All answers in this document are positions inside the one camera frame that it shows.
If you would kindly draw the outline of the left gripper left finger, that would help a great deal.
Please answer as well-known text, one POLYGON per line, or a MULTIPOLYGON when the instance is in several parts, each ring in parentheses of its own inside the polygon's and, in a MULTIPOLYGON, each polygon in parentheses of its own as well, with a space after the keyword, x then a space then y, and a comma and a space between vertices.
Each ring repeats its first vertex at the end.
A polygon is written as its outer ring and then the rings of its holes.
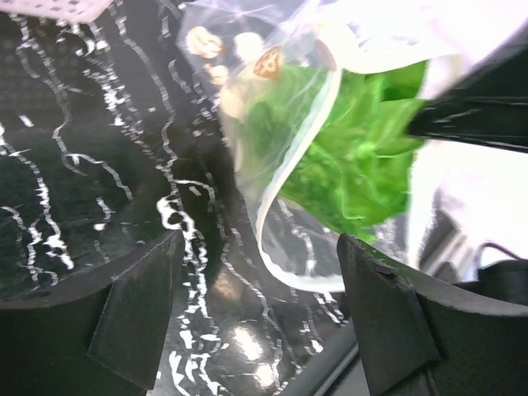
POLYGON ((169 231, 57 285, 2 299, 2 394, 145 395, 183 255, 182 233, 169 231))

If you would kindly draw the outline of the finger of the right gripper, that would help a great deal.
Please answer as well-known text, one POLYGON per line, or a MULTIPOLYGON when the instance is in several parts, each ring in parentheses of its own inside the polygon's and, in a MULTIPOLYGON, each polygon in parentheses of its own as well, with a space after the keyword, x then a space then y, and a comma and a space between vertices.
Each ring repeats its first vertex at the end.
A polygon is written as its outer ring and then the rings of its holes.
POLYGON ((467 77, 429 101, 408 134, 527 151, 527 40, 510 39, 467 77))

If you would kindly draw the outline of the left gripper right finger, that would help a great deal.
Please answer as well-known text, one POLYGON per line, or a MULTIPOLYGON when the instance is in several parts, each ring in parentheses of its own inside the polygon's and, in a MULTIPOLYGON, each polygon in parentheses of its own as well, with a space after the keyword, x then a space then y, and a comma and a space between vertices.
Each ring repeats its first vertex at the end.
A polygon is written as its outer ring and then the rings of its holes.
POLYGON ((371 394, 526 394, 526 261, 449 284, 349 234, 337 254, 371 394))

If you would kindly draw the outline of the green lettuce head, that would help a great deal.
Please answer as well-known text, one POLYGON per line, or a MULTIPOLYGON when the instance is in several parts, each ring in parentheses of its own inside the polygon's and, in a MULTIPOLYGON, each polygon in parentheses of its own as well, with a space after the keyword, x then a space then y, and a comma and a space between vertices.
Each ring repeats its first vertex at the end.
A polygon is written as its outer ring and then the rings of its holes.
MULTIPOLYGON (((373 228, 402 214, 409 177, 423 142, 406 128, 423 105, 426 63, 372 74, 342 73, 336 101, 321 130, 280 188, 324 226, 372 242, 373 228)), ((286 65, 276 81, 249 93, 243 168, 273 168, 323 90, 327 74, 286 65)))

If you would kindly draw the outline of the zip bag with white slices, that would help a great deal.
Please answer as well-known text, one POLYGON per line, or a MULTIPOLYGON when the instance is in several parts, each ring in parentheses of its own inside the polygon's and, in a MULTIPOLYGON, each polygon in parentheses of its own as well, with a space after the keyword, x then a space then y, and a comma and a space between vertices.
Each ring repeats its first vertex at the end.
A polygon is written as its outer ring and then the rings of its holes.
MULTIPOLYGON (((343 72, 366 75, 425 62, 425 77, 417 94, 423 105, 418 113, 521 31, 527 33, 524 1, 185 4, 178 44, 218 112, 237 187, 267 270, 299 290, 338 292, 344 288, 336 255, 341 233, 280 195, 280 188, 328 118, 343 72), (283 158, 273 168, 259 165, 248 171, 243 168, 248 93, 258 83, 278 80, 281 69, 291 64, 324 70, 323 90, 283 158)), ((375 226, 374 240, 368 243, 413 268, 430 271, 449 261, 468 274, 474 250, 442 211, 428 215, 427 229, 415 243, 408 241, 412 169, 427 143, 409 135, 408 125, 407 136, 423 144, 411 167, 407 207, 375 226)))

